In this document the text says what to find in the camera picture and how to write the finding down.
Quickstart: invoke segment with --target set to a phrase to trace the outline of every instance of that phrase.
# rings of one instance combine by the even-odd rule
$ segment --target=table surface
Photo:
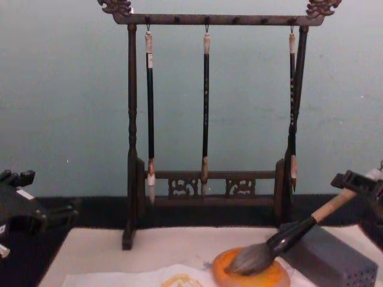
[[[324,227],[379,265],[377,286],[383,286],[382,252],[358,225]],[[275,228],[175,227],[138,230],[131,251],[121,249],[122,230],[76,228],[67,236],[40,287],[62,286],[67,274],[146,272],[173,264],[203,269],[222,251],[264,242]]]

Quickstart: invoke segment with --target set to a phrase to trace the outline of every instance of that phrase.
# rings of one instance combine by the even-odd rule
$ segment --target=wooden brush stand
[[[263,16],[263,15],[184,15],[184,14],[132,14],[127,0],[98,0],[103,11],[112,14],[118,25],[127,25],[129,35],[128,59],[128,102],[129,102],[129,153],[127,159],[127,224],[123,234],[124,250],[132,248],[139,219],[145,215],[149,201],[145,195],[147,171],[145,163],[136,150],[137,75],[136,75],[136,30],[137,25],[238,25],[238,26],[298,26],[299,45],[293,84],[297,99],[296,117],[299,113],[305,65],[306,41],[309,27],[322,25],[326,16],[332,15],[341,0],[310,0],[305,16]],[[286,222],[292,205],[292,184],[289,177],[291,165],[290,147],[285,156],[276,162],[275,170],[225,172],[209,171],[208,179],[226,181],[222,195],[201,196],[198,183],[200,171],[157,171],[157,179],[168,180],[168,196],[156,197],[155,205],[175,206],[269,206],[273,208],[276,225]],[[256,182],[274,180],[272,197],[258,196]]]

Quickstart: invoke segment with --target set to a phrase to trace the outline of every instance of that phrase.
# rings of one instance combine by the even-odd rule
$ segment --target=teal wall
[[[304,14],[307,1],[139,1],[136,13]],[[383,17],[344,0],[308,36],[297,193],[383,158]],[[204,27],[151,28],[158,169],[199,170]],[[290,28],[211,27],[209,167],[270,170],[284,156]],[[145,27],[138,153],[147,162]],[[0,169],[33,169],[37,196],[126,193],[127,32],[96,0],[0,0]],[[166,183],[161,183],[166,191]],[[210,183],[211,192],[223,184]],[[260,183],[260,193],[272,192]]]

